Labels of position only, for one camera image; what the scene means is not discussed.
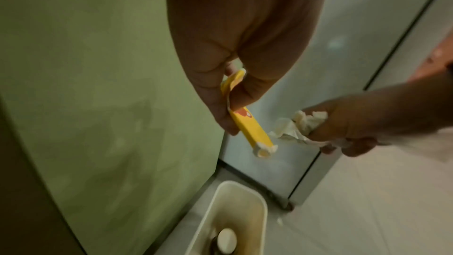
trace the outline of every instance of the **floor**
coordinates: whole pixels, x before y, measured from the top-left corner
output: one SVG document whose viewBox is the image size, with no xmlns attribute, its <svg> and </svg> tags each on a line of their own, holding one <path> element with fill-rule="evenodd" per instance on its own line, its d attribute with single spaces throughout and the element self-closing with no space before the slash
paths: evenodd
<svg viewBox="0 0 453 255">
<path fill-rule="evenodd" d="M 184 254 L 221 170 L 158 255 Z M 342 157 L 307 201 L 284 213 L 269 207 L 265 255 L 446 255 L 453 250 L 453 163 L 380 147 Z"/>
</svg>

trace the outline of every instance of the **white trash bin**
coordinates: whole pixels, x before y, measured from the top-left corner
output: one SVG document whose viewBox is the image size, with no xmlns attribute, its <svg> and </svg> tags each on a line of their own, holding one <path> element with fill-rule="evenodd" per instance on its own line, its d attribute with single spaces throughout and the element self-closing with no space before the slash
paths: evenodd
<svg viewBox="0 0 453 255">
<path fill-rule="evenodd" d="M 222 182 L 185 255 L 210 255 L 211 241 L 224 228 L 237 236 L 235 255 L 263 255 L 268 206 L 255 190 Z"/>
</svg>

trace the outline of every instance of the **crumpled paper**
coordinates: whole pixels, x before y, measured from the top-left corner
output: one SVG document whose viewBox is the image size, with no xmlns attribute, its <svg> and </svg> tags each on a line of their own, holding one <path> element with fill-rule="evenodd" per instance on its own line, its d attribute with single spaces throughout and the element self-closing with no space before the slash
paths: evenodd
<svg viewBox="0 0 453 255">
<path fill-rule="evenodd" d="M 319 147 L 326 146 L 330 142 L 312 141 L 307 136 L 327 119 L 328 114 L 325 111 L 313 112 L 311 115 L 306 115 L 303 111 L 299 110 L 294 114 L 292 119 L 278 119 L 275 122 L 274 130 L 269 133 L 269 136 L 287 141 L 295 141 L 300 144 L 316 145 Z"/>
</svg>

